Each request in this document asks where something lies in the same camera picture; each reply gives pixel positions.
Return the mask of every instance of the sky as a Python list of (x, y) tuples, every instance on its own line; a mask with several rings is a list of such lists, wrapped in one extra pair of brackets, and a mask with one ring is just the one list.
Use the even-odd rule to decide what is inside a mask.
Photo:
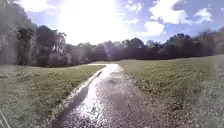
[(224, 26), (224, 0), (18, 0), (37, 25), (67, 34), (70, 44), (134, 37), (165, 42)]

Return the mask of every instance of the wet path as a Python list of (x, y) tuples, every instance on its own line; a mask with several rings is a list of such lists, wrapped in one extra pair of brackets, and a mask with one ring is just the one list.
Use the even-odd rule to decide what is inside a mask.
[(117, 64), (107, 65), (80, 95), (80, 103), (62, 115), (55, 128), (169, 127), (162, 107), (153, 106)]

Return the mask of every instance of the lawn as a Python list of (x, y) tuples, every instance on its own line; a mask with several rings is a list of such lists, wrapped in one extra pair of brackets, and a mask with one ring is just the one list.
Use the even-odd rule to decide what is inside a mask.
[(135, 84), (190, 127), (224, 127), (224, 56), (118, 62)]
[(103, 66), (0, 67), (0, 110), (11, 127), (39, 125), (81, 82)]

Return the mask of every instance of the treeline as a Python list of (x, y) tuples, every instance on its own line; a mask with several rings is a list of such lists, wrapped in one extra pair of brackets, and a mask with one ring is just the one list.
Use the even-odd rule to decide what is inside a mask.
[(224, 28), (196, 37), (177, 34), (165, 43), (138, 38), (98, 45), (66, 43), (66, 34), (37, 26), (19, 5), (0, 0), (0, 64), (62, 67), (94, 61), (161, 60), (224, 53)]

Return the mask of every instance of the sunlight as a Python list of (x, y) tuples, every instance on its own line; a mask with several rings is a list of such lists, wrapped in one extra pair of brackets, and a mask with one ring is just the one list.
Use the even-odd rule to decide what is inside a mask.
[(69, 43), (122, 40), (129, 37), (114, 0), (67, 0), (61, 6), (59, 30)]

